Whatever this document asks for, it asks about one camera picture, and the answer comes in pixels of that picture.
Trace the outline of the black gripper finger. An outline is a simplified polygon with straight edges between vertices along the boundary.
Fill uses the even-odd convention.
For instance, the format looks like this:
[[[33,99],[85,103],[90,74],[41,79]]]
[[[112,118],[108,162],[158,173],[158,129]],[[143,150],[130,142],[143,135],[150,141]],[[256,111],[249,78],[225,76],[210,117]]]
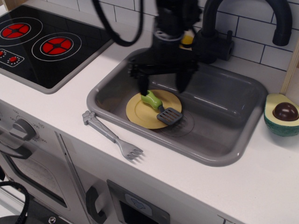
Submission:
[[[194,70],[181,70],[176,74],[176,88],[179,93],[182,93],[186,90]]]
[[[147,75],[140,75],[138,78],[138,87],[141,95],[147,95],[149,80]]]

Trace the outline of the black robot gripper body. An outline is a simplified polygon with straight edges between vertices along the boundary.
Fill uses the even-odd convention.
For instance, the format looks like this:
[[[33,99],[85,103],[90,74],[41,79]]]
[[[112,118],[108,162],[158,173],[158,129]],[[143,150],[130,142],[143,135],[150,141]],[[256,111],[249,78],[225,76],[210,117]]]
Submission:
[[[152,45],[134,52],[128,59],[129,75],[138,78],[140,75],[196,72],[199,67],[196,54],[180,48],[184,34],[184,30],[172,35],[154,30]]]

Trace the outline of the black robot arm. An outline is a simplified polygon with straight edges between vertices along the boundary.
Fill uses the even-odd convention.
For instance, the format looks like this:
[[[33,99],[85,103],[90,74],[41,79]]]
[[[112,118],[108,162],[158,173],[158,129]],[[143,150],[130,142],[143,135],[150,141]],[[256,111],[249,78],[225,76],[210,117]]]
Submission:
[[[151,46],[129,59],[128,73],[137,79],[143,96],[147,95],[149,76],[174,74],[176,88],[183,92],[199,68],[196,53],[180,48],[185,31],[200,20],[198,1],[157,0],[156,6]]]

